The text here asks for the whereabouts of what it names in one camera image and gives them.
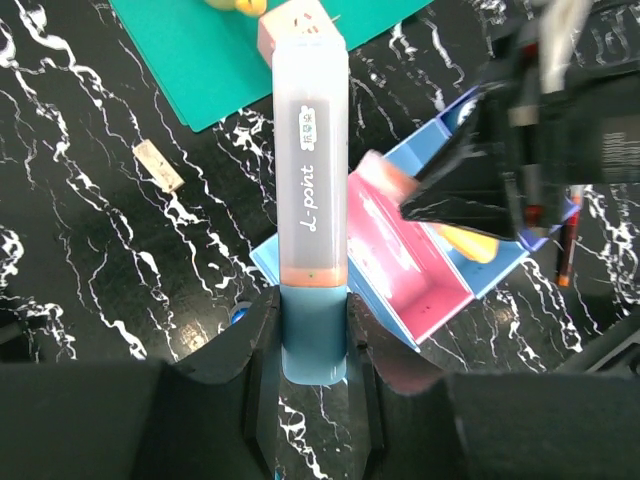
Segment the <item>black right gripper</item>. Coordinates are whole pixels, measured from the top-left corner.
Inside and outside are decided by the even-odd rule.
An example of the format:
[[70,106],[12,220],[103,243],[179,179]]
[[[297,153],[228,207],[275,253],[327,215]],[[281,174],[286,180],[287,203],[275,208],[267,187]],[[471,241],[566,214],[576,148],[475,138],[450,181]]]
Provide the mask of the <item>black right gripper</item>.
[[[625,5],[593,1],[584,27],[596,15]],[[564,89],[542,94],[542,8],[535,7],[537,17],[518,20],[494,38],[475,108],[415,176],[420,191],[400,204],[403,219],[515,241],[524,228],[546,233],[559,222],[553,219],[554,209],[569,185],[638,181],[639,57],[584,67],[573,62],[572,54]],[[573,43],[582,32],[573,35]],[[541,165],[543,195],[551,213],[525,207],[518,180],[527,159]],[[481,170],[471,187],[480,189],[487,182],[504,190],[506,207],[427,190],[460,173],[467,163]]]

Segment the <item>orange highlighter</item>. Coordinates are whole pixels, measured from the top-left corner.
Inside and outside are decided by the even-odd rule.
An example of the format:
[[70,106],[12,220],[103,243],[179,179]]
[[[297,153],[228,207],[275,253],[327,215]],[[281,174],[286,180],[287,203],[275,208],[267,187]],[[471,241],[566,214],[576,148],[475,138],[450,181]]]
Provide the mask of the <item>orange highlighter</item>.
[[[356,173],[396,210],[400,210],[401,204],[419,186],[416,178],[402,171],[376,150],[369,150],[364,154],[356,168]],[[457,217],[449,220],[438,214],[425,222],[469,260],[488,264],[497,256],[499,247],[497,237],[482,233],[474,226],[465,226]]]

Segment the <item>green cutting mat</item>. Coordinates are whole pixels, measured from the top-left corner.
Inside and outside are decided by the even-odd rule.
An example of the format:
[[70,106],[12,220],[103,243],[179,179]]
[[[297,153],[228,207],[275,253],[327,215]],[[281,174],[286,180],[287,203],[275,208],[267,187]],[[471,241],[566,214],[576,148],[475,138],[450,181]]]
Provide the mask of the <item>green cutting mat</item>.
[[[347,52],[425,7],[423,1],[320,1]],[[181,122],[201,132],[273,94],[257,47],[259,17],[204,1],[114,1],[112,7]]]

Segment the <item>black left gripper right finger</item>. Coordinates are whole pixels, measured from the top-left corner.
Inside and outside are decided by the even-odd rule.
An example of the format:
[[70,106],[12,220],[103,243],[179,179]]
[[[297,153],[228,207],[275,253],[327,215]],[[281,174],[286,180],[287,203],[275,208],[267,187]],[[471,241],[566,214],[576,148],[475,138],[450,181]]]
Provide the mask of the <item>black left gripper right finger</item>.
[[357,479],[635,479],[639,318],[552,373],[448,373],[347,300]]

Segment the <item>small beige eraser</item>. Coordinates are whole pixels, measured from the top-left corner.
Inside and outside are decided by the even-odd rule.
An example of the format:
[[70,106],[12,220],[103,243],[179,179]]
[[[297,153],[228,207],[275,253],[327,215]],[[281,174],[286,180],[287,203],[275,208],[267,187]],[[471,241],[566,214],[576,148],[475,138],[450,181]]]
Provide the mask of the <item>small beige eraser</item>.
[[150,140],[145,139],[132,151],[164,193],[174,193],[184,185],[182,177]]

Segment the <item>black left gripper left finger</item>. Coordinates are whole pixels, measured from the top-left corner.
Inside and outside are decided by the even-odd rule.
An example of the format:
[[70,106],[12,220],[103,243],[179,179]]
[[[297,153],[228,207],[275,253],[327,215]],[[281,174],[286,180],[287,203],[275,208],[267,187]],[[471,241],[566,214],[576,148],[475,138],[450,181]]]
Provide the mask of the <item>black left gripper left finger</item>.
[[5,479],[270,479],[280,293],[182,361],[5,364]]

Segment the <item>blue grey highlighter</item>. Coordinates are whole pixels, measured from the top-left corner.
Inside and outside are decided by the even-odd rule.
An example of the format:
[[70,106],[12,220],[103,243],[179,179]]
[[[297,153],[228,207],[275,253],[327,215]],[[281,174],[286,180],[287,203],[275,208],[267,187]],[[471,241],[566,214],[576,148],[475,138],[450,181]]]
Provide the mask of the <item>blue grey highlighter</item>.
[[282,368],[301,385],[346,372],[349,62],[340,35],[272,57]]

